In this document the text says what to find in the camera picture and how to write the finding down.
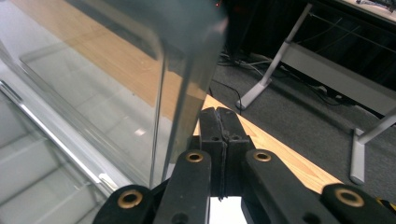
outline electrical cord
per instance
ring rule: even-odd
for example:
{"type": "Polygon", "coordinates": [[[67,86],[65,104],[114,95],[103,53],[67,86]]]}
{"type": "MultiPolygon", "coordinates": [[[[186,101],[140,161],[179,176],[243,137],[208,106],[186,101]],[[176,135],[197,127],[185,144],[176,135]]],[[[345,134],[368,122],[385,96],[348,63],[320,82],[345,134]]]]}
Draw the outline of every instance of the electrical cord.
{"type": "MultiPolygon", "coordinates": [[[[215,79],[212,79],[212,81],[220,84],[221,86],[227,87],[228,89],[233,90],[234,92],[236,92],[236,94],[238,95],[239,102],[241,102],[241,94],[239,94],[238,90],[234,89],[233,87],[231,87],[231,86],[229,86],[227,84],[224,84],[224,83],[222,83],[220,81],[217,81],[215,79]]],[[[239,108],[239,115],[242,116],[242,109],[241,108],[239,108]]]]}
{"type": "Polygon", "coordinates": [[[231,57],[228,54],[226,54],[226,53],[221,53],[220,57],[225,58],[226,61],[218,62],[219,66],[235,66],[235,67],[241,67],[241,68],[244,68],[244,69],[247,69],[247,70],[255,70],[262,77],[264,76],[264,74],[259,70],[259,68],[255,67],[254,65],[262,64],[262,63],[270,63],[272,61],[271,59],[264,60],[264,61],[253,62],[253,63],[248,63],[248,62],[245,62],[243,60],[233,61],[233,60],[231,60],[231,57]]]}
{"type": "Polygon", "coordinates": [[[302,80],[301,78],[297,77],[296,75],[294,75],[291,71],[289,71],[288,69],[286,69],[285,67],[281,66],[281,69],[286,72],[287,74],[285,74],[285,77],[290,77],[292,76],[294,79],[296,79],[297,81],[303,83],[309,90],[311,90],[321,101],[323,101],[326,105],[342,105],[342,103],[338,103],[338,104],[334,104],[330,101],[328,101],[326,98],[324,98],[319,92],[318,90],[316,90],[312,85],[309,85],[308,83],[306,83],[304,80],[302,80]]]}

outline black cable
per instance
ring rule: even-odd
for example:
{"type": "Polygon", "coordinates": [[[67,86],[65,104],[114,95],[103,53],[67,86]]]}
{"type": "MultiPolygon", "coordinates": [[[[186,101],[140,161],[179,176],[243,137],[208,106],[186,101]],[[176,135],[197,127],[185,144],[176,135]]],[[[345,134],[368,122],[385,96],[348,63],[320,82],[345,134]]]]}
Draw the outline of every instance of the black cable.
{"type": "Polygon", "coordinates": [[[320,93],[318,93],[318,91],[313,88],[311,85],[307,84],[306,82],[302,82],[303,84],[305,84],[305,86],[308,87],[309,90],[311,90],[318,98],[320,98],[320,100],[322,100],[324,103],[326,103],[327,105],[341,105],[341,103],[338,104],[333,104],[329,101],[327,101],[325,98],[323,98],[322,95],[320,95],[320,93]]]}
{"type": "MultiPolygon", "coordinates": [[[[222,85],[222,86],[224,86],[224,87],[227,87],[227,88],[229,88],[229,89],[231,89],[231,90],[233,90],[233,91],[235,91],[236,94],[238,95],[239,102],[242,103],[242,101],[241,101],[241,94],[239,94],[239,91],[238,91],[238,90],[236,90],[236,89],[234,89],[233,87],[231,87],[231,86],[229,86],[229,85],[226,85],[226,84],[224,84],[224,83],[222,83],[222,82],[219,82],[219,81],[217,81],[217,80],[215,80],[215,79],[212,79],[212,81],[213,81],[213,82],[216,82],[216,83],[218,83],[218,84],[220,84],[220,85],[222,85]]],[[[239,115],[242,116],[242,109],[241,109],[241,108],[239,108],[239,115]]]]}
{"type": "Polygon", "coordinates": [[[228,56],[225,56],[225,55],[220,55],[220,57],[223,57],[225,59],[225,61],[218,62],[218,66],[240,67],[240,68],[243,68],[243,69],[246,69],[246,70],[249,70],[249,71],[256,71],[262,76],[263,76],[263,74],[261,74],[260,71],[258,71],[258,70],[268,67],[268,66],[265,66],[266,63],[259,63],[257,65],[256,64],[252,65],[252,64],[246,63],[246,62],[244,62],[242,60],[233,61],[228,56]]]}

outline transparent acrylic sheet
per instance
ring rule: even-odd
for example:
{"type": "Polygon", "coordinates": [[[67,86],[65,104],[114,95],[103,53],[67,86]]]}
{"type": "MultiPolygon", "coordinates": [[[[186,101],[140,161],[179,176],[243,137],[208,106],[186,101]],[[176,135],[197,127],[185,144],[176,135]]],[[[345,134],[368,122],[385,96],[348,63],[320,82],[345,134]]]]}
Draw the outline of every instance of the transparent acrylic sheet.
{"type": "Polygon", "coordinates": [[[104,195],[0,92],[0,223],[92,223],[104,195]]]}
{"type": "Polygon", "coordinates": [[[133,183],[159,184],[205,99],[227,23],[218,9],[173,0],[0,4],[0,39],[40,96],[133,183]]]}

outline wooden table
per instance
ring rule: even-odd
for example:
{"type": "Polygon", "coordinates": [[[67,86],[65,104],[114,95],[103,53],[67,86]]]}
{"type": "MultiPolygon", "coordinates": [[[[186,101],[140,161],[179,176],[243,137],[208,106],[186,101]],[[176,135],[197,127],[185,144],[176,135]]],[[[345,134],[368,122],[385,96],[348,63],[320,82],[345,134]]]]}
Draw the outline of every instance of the wooden table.
{"type": "MultiPolygon", "coordinates": [[[[227,107],[213,97],[207,95],[203,109],[212,106],[215,108],[218,106],[227,107]]],[[[291,171],[306,187],[315,192],[321,193],[324,186],[332,183],[341,183],[340,180],[328,174],[326,171],[322,170],[293,149],[285,146],[269,133],[261,130],[247,119],[241,116],[238,117],[245,129],[245,132],[247,135],[250,135],[256,148],[267,149],[274,152],[283,162],[285,162],[289,169],[291,169],[291,171]]]]}

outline wooden surface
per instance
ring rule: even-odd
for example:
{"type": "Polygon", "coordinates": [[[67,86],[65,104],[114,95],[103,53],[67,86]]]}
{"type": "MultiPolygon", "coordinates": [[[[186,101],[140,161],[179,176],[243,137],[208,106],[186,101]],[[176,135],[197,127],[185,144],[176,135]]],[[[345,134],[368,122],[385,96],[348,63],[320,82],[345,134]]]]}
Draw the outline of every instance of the wooden surface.
{"type": "MultiPolygon", "coordinates": [[[[140,49],[113,34],[106,27],[84,15],[64,0],[12,0],[23,12],[48,29],[65,44],[114,77],[120,84],[154,105],[160,64],[140,49]]],[[[168,88],[163,102],[164,115],[172,119],[180,77],[169,74],[164,81],[168,88]]],[[[210,96],[204,108],[224,106],[210,96]]],[[[270,134],[240,117],[246,133],[256,148],[273,151],[310,189],[321,192],[325,185],[340,182],[314,163],[277,141],[270,134]]]]}
{"type": "MultiPolygon", "coordinates": [[[[143,101],[155,106],[163,69],[161,57],[159,60],[154,60],[141,49],[114,34],[107,27],[64,0],[11,0],[11,2],[59,38],[60,43],[65,43],[143,101]]],[[[110,6],[103,6],[103,8],[106,9],[103,13],[108,12],[113,16],[112,20],[133,23],[134,29],[151,37],[140,24],[119,12],[114,12],[114,8],[110,6]]],[[[155,49],[155,40],[150,44],[161,56],[161,49],[155,49]]],[[[173,119],[181,77],[173,72],[165,72],[162,114],[173,119]]]]}
{"type": "MultiPolygon", "coordinates": [[[[211,96],[206,96],[203,109],[208,107],[227,107],[211,96]]],[[[258,128],[256,125],[239,116],[239,120],[247,135],[250,135],[256,148],[267,149],[274,152],[291,171],[305,184],[306,187],[321,193],[324,186],[332,183],[341,183],[337,178],[328,174],[313,162],[307,160],[291,148],[276,140],[273,136],[258,128]]]]}

